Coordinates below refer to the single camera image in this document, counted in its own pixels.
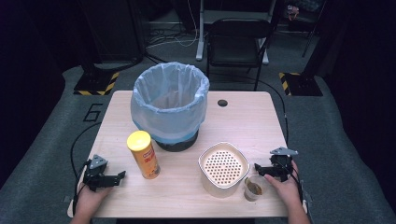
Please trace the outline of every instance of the pringles can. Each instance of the pringles can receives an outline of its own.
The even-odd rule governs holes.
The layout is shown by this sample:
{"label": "pringles can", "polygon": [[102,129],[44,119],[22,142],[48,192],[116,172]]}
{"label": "pringles can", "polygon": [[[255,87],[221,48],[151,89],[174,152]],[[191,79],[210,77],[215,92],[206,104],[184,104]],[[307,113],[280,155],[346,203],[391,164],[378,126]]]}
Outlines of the pringles can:
{"label": "pringles can", "polygon": [[127,139],[127,146],[134,155],[142,176],[146,179],[153,179],[160,173],[154,148],[151,144],[151,136],[145,131],[131,133]]}

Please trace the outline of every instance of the human hand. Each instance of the human hand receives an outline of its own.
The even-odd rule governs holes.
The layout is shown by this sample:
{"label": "human hand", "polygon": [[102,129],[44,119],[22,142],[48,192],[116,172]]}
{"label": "human hand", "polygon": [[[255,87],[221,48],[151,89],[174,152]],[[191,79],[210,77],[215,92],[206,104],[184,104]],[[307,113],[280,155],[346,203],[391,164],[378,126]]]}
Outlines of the human hand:
{"label": "human hand", "polygon": [[[291,161],[291,164],[294,168],[292,174],[297,178],[297,174],[298,174],[297,165],[294,161]],[[280,182],[270,175],[265,175],[264,178],[268,182],[270,182],[272,186],[274,186],[280,199],[282,199],[282,201],[285,203],[287,207],[290,207],[294,204],[301,204],[298,186],[293,178],[290,177],[288,180],[284,182]]]}
{"label": "human hand", "polygon": [[89,223],[103,199],[111,190],[113,190],[113,187],[92,191],[87,185],[81,183],[78,188],[79,195],[76,213],[71,223]]}

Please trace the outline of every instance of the hand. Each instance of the hand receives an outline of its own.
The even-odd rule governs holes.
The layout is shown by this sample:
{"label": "hand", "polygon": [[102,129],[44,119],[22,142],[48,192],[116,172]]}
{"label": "hand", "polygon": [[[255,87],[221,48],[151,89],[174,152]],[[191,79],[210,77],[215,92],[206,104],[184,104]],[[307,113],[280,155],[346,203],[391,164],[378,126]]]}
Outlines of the hand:
{"label": "hand", "polygon": [[78,202],[76,213],[71,223],[89,223],[90,219],[99,208],[103,199],[110,193],[113,188],[98,189],[96,192],[90,190],[88,186],[81,183],[78,191]]}
{"label": "hand", "polygon": [[[294,161],[291,161],[291,164],[293,165],[294,168],[292,173],[297,178],[297,174],[298,174],[297,165]],[[285,203],[286,206],[295,203],[301,204],[298,186],[293,178],[289,177],[289,179],[284,182],[280,182],[270,175],[265,175],[264,178],[267,179],[272,186],[274,186],[277,194],[279,195],[279,197],[282,199],[282,201]]]}
{"label": "hand", "polygon": [[[291,161],[291,164],[294,168],[292,174],[296,178],[298,178],[297,164],[294,161]],[[272,186],[274,186],[280,199],[282,199],[283,203],[285,203],[286,207],[288,208],[289,224],[310,223],[309,218],[306,215],[305,210],[303,209],[303,205],[300,201],[298,185],[293,178],[289,177],[289,179],[284,182],[280,182],[270,175],[265,175],[264,178],[268,180],[268,182],[270,182]]]}

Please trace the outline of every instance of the strainer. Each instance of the strainer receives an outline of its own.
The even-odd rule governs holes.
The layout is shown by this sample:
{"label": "strainer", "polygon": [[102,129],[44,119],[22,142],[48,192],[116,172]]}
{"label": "strainer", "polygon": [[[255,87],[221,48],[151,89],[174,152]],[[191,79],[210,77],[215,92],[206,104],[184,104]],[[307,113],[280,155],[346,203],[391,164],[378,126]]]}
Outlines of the strainer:
{"label": "strainer", "polygon": [[232,144],[220,142],[199,158],[202,183],[206,191],[217,198],[235,193],[240,181],[250,169],[245,156]]}

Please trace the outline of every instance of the light blue plastic bag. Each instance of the light blue plastic bag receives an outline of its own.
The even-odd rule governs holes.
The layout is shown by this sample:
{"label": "light blue plastic bag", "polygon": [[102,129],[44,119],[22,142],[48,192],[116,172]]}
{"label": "light blue plastic bag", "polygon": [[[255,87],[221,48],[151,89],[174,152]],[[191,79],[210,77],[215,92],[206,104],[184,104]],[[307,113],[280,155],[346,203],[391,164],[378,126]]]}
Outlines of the light blue plastic bag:
{"label": "light blue plastic bag", "polygon": [[209,80],[193,65],[159,63],[134,84],[132,120],[160,143],[192,138],[205,120]]}

